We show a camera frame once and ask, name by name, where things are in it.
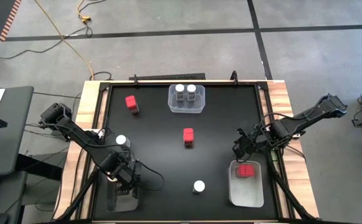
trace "gray floor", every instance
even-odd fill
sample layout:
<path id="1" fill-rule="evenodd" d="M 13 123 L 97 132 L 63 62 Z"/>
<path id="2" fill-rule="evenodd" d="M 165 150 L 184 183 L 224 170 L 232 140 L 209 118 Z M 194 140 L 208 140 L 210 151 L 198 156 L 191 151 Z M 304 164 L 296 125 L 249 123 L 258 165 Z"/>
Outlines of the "gray floor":
<path id="1" fill-rule="evenodd" d="M 82 27 L 78 1 L 40 0 L 60 30 Z M 260 27 L 338 26 L 362 24 L 362 0 L 254 0 Z M 252 28 L 244 0 L 108 0 L 90 6 L 95 34 L 177 29 Z M 33 0 L 23 0 L 9 37 L 56 35 Z M 362 128 L 352 126 L 362 94 L 362 30 L 262 33 L 274 79 L 286 80 L 295 112 L 332 93 L 349 105 L 342 119 L 322 121 L 307 130 L 302 144 L 320 216 L 324 220 L 362 223 Z M 0 55 L 26 48 L 44 49 L 55 41 L 0 43 Z M 178 35 L 70 40 L 93 69 L 114 79 L 133 74 L 165 75 L 205 72 L 209 79 L 264 79 L 256 38 L 248 34 Z M 77 95 L 89 73 L 66 45 L 45 54 L 0 60 L 0 86 L 32 85 L 36 91 Z M 72 99 L 34 95 L 28 122 L 54 102 Z M 25 134 L 22 152 L 53 153 L 67 144 Z M 28 208 L 24 223 L 46 221 Z"/>

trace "clear plastic container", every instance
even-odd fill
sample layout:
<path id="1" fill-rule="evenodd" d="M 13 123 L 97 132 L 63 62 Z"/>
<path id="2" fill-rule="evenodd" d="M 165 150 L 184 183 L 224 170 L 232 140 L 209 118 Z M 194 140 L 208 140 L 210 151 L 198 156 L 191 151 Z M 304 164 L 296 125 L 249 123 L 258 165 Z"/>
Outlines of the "clear plastic container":
<path id="1" fill-rule="evenodd" d="M 228 170 L 230 180 L 230 201 L 236 206 L 262 207 L 264 205 L 264 192 L 262 191 L 261 166 L 258 162 L 246 161 L 242 164 L 254 166 L 254 177 L 237 178 L 236 168 L 241 164 L 232 161 Z"/>
<path id="2" fill-rule="evenodd" d="M 169 108 L 174 113 L 201 113 L 205 107 L 205 87 L 195 85 L 195 101 L 188 101 L 188 85 L 184 85 L 183 100 L 177 100 L 176 85 L 169 87 Z"/>

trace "table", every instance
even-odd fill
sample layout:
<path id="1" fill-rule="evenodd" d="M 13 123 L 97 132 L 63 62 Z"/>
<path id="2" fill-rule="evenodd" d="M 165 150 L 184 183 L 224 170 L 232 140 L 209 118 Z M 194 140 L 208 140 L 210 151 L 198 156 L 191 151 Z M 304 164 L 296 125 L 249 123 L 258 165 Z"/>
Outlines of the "table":
<path id="1" fill-rule="evenodd" d="M 0 176 L 8 175 L 15 170 L 25 170 L 26 167 L 38 163 L 33 169 L 26 171 L 60 180 L 61 168 L 19 154 L 33 90 L 31 86 L 6 88 L 1 98 L 0 119 L 8 125 L 6 128 L 0 128 Z"/>
<path id="2" fill-rule="evenodd" d="M 0 213 L 4 213 L 11 206 L 7 212 L 8 224 L 20 223 L 19 218 L 22 218 L 20 210 L 26 178 L 26 172 L 13 172 L 0 178 Z"/>
<path id="3" fill-rule="evenodd" d="M 133 81 L 111 81 L 112 83 L 130 83 Z M 139 81 L 139 83 L 170 83 L 172 81 Z M 194 83 L 193 80 L 174 81 L 174 83 Z M 218 83 L 233 83 L 233 80 L 199 80 L 198 82 L 218 82 Z M 267 104 L 271 102 L 273 112 L 283 113 L 292 116 L 292 109 L 290 107 L 289 97 L 287 95 L 287 89 L 285 82 L 282 80 L 240 80 L 240 83 L 244 82 L 264 82 L 267 84 L 269 97 L 265 97 L 264 91 L 260 90 L 261 104 L 264 110 L 264 114 L 267 113 Z M 76 123 L 81 128 L 91 129 L 93 127 L 93 121 L 95 111 L 99 111 L 97 116 L 96 127 L 103 126 L 104 112 L 106 108 L 107 93 L 104 93 L 101 97 L 101 101 L 97 103 L 100 92 L 100 84 L 102 82 L 93 81 L 85 82 L 83 93 L 81 95 L 80 105 L 77 113 Z M 292 147 L 301 151 L 301 145 L 299 141 L 292 141 L 290 143 Z M 284 157 L 284 169 L 287 174 L 287 180 L 291 191 L 295 194 L 301 204 L 314 216 L 318 216 L 315 199 L 313 197 L 312 188 L 310 185 L 310 179 L 307 172 L 304 159 L 299 155 L 294 154 L 288 150 L 285 151 Z M 60 197 L 57 199 L 58 208 L 54 217 L 59 217 L 65 209 L 69 206 L 71 198 L 77 194 L 80 189 L 83 176 L 92 171 L 93 166 L 85 167 L 86 164 L 86 152 L 81 151 L 81 148 L 74 142 L 71 143 L 67 160 L 63 171 L 63 182 Z M 287 203 L 282 191 L 278 188 L 279 201 L 281 203 L 281 213 L 283 217 L 289 217 L 289 211 L 287 209 Z M 84 198 L 83 205 L 80 208 L 79 216 L 77 218 L 87 218 L 88 208 L 91 205 L 91 189 Z"/>

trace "black stand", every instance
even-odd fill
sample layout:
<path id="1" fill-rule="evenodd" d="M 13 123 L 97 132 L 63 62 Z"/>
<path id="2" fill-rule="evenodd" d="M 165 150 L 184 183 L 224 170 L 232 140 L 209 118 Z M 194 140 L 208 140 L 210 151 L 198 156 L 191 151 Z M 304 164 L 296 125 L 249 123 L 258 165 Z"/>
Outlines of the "black stand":
<path id="1" fill-rule="evenodd" d="M 26 171 L 30 174 L 39 175 L 48 179 L 61 181 L 62 168 L 33 159 L 29 156 L 18 154 L 15 164 L 16 171 Z"/>

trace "red block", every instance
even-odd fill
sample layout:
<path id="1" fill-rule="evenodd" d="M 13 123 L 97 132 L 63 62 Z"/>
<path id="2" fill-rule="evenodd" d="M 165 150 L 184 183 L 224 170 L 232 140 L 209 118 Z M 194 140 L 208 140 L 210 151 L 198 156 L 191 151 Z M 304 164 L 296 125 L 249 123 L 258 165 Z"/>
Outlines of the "red block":
<path id="1" fill-rule="evenodd" d="M 254 166 L 251 164 L 240 165 L 238 168 L 236 168 L 236 177 L 254 177 Z"/>
<path id="2" fill-rule="evenodd" d="M 136 98 L 133 95 L 126 97 L 126 105 L 129 108 L 129 110 L 131 111 L 131 113 L 134 114 L 134 113 L 139 112 Z"/>
<path id="3" fill-rule="evenodd" d="M 190 147 L 193 145 L 193 129 L 184 128 L 183 129 L 183 142 L 185 146 Z"/>

